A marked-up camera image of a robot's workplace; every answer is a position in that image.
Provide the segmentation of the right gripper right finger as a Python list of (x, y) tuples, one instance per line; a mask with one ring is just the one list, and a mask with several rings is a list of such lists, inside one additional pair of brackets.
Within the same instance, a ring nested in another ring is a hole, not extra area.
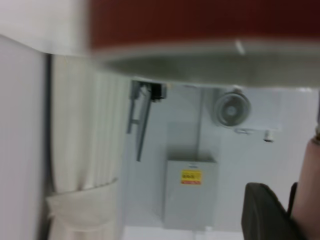
[(297, 192), (297, 186), (298, 183), (295, 182), (290, 189), (290, 194), (289, 194), (289, 201), (288, 201), (288, 208), (287, 208), (287, 214), (290, 216), (292, 214), (292, 209), (295, 201), (295, 195)]

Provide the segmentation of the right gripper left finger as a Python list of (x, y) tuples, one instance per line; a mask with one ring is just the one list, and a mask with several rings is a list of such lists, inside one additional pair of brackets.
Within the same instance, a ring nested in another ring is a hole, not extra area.
[(311, 185), (298, 182), (291, 215), (277, 195), (263, 183), (245, 186), (241, 227), (245, 240), (307, 240), (311, 213)]

